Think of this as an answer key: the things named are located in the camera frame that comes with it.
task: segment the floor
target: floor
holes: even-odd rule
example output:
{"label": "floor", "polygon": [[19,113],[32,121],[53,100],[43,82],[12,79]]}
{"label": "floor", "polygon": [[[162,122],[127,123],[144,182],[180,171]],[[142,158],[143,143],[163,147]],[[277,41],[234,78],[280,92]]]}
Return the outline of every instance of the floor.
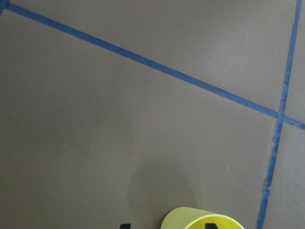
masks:
{"label": "floor", "polygon": [[[278,112],[296,0],[11,0]],[[305,7],[285,115],[305,123]],[[188,206],[255,228],[276,117],[4,10],[4,229],[158,229]],[[305,224],[284,123],[264,228]]]}

